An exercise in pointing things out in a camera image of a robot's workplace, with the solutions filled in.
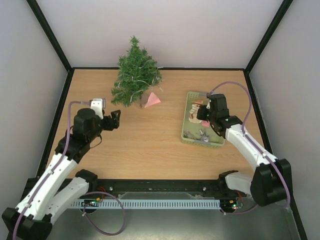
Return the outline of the pink fabric bow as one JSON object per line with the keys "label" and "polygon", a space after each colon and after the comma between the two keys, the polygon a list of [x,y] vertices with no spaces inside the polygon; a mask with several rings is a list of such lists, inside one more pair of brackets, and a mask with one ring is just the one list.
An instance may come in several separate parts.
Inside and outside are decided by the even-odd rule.
{"label": "pink fabric bow", "polygon": [[210,127],[210,123],[208,121],[202,121],[201,125],[207,128]]}

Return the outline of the brown round doll ornament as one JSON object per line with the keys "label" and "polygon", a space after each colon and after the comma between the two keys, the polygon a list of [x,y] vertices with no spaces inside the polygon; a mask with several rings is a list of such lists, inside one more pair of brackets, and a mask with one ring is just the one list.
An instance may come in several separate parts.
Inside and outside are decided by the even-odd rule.
{"label": "brown round doll ornament", "polygon": [[200,124],[202,122],[202,120],[199,120],[197,118],[197,115],[198,115],[198,110],[200,109],[200,106],[204,103],[203,100],[195,100],[192,102],[192,105],[191,105],[191,109],[189,110],[189,117],[188,117],[188,120],[191,122],[191,123],[194,123],[194,124]]}

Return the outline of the green perforated plastic basket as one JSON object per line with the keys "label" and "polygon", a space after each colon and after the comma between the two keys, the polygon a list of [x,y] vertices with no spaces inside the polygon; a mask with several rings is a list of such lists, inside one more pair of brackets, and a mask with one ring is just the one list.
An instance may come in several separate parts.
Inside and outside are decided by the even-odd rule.
{"label": "green perforated plastic basket", "polygon": [[[185,102],[185,111],[184,111],[184,119],[182,124],[182,131],[181,131],[181,141],[184,144],[189,145],[196,145],[201,147],[208,147],[208,148],[221,148],[225,145],[225,140],[218,136],[211,127],[204,127],[202,123],[196,124],[191,123],[189,121],[189,111],[192,108],[192,102],[196,100],[203,100],[203,105],[207,105],[209,100],[207,99],[207,94],[203,92],[196,92],[196,91],[189,91],[186,95],[186,102]],[[200,140],[200,136],[198,135],[199,130],[204,129],[210,137],[209,142],[204,142]],[[188,139],[183,137],[183,132],[185,130],[190,131],[198,140]]]}

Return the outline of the pink fabric triangle ornament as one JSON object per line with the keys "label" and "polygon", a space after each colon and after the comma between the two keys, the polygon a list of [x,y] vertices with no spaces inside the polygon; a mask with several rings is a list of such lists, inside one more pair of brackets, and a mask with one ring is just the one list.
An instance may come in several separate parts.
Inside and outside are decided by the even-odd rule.
{"label": "pink fabric triangle ornament", "polygon": [[151,92],[144,107],[148,108],[159,103],[161,103],[159,97],[154,92]]}

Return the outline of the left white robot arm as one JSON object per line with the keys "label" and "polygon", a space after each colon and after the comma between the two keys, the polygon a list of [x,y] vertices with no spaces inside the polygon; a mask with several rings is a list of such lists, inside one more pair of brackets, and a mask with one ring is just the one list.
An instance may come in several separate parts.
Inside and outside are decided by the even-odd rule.
{"label": "left white robot arm", "polygon": [[68,119],[65,136],[58,142],[47,169],[24,199],[15,208],[6,208],[1,216],[12,239],[47,239],[58,218],[76,199],[96,194],[98,176],[85,169],[63,189],[60,187],[91,149],[93,140],[102,131],[119,127],[120,115],[120,110],[105,116],[103,110],[82,108]]}

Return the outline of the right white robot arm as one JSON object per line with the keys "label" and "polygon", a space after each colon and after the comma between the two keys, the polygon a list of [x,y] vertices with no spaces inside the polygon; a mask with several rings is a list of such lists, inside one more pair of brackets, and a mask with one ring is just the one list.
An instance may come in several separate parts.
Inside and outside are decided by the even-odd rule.
{"label": "right white robot arm", "polygon": [[292,186],[290,163],[267,151],[251,136],[243,121],[230,115],[224,94],[207,93],[206,97],[208,103],[199,107],[197,118],[209,122],[218,136],[235,146],[254,171],[253,177],[238,171],[227,174],[218,183],[218,191],[224,196],[240,191],[251,196],[261,207],[282,200],[289,205]]}

